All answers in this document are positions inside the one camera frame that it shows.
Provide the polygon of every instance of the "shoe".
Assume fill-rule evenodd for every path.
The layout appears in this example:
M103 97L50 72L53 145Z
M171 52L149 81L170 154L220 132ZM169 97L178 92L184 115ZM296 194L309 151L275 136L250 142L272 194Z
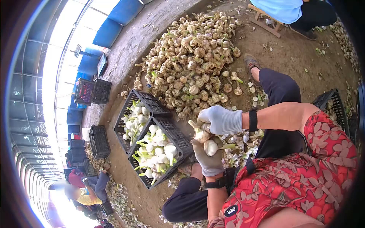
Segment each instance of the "shoe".
M106 161L103 165L103 170L108 171L110 169L110 164L108 161Z
M181 164L179 167L177 167L177 170L183 174L188 174L191 175L191 171L193 168L193 164L198 163L198 162L187 162L187 163L183 163Z
M294 32L296 32L296 33L298 33L298 34L300 34L300 35L302 35L302 36L304 36L305 38L307 38L307 39L309 39L309 40L316 40L317 39L317 35L316 34L314 34L314 32L312 31L312 30L309 30L308 32L305 32L305 31L303 31L303 30L299 30L299 29L294 29L294 28L292 28L290 25L289 25L289 28L292 30L292 31L294 31Z
M249 69L250 72L250 79L252 80L253 84L260 88L260 82L256 81L256 79L253 77L252 73L251 73L251 69L254 67L257 67L258 69L260 69L260 65L258 64L258 61L255 57L253 57L251 54L246 53L245 56L245 63L247 65L247 68Z

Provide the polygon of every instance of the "black pants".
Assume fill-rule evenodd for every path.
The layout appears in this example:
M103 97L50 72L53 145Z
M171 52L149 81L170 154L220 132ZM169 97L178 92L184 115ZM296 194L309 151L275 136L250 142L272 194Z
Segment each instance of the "black pants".
M301 6L302 16L290 26L295 30L309 31L315 26L327 26L335 23L336 13L332 6L324 1L310 0Z
M288 75L263 68L259 79L269 95L268 106L286 101L301 102L299 86ZM265 130L255 158L280 158L301 152L302 145L303 138L297 131ZM176 223L208 219L208 190L199 191L200 184L200 180L194 177L181 179L174 194L162 207L163 216Z

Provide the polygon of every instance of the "red floral shirt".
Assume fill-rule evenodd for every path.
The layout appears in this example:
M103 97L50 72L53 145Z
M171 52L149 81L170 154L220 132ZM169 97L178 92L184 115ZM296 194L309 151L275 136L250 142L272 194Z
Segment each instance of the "red floral shirt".
M312 156L254 159L256 172L248 175L246 167L240 170L237 187L209 228L257 227L274 207L294 208L329 223L355 177L355 146L322 111L307 120L304 134Z

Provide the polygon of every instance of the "hand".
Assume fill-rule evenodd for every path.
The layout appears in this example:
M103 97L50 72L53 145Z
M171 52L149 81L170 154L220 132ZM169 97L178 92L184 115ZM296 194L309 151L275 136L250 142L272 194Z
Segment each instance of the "hand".
M215 105L200 111L197 120L210 123L210 133L215 135L242 132L242 110L229 111Z
M90 186L89 180L87 178L84 178L82 181L86 187Z
M222 165L222 153L221 151L217 151L215 153L215 155L213 156L208 156L203 148L203 145L200 144L198 141L196 141L195 139L190 141L191 144L193 145L193 150L195 153L195 157L198 160L202 171L203 171L203 175L206 177L212 177L215 176L219 173L224 172L224 168Z

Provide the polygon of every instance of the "crate of garlic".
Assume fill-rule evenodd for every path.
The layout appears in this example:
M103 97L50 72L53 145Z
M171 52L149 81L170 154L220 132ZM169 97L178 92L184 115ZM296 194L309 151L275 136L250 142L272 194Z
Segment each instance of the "crate of garlic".
M149 93L132 89L116 121L114 131L127 154L150 116L170 116L171 113Z
M128 160L146 188L163 182L193 153L189 140L172 118L151 117Z

